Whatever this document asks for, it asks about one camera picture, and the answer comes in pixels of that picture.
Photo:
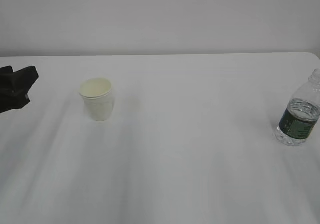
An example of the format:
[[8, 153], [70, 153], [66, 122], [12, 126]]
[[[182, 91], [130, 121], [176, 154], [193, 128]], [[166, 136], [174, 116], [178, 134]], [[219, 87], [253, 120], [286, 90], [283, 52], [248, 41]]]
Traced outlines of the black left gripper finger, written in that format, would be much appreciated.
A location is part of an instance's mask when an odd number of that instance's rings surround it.
[[11, 66], [0, 68], [0, 93], [13, 94], [15, 92], [12, 80], [14, 70]]
[[13, 109], [22, 109], [30, 103], [29, 91], [38, 80], [35, 66], [23, 68], [13, 75]]

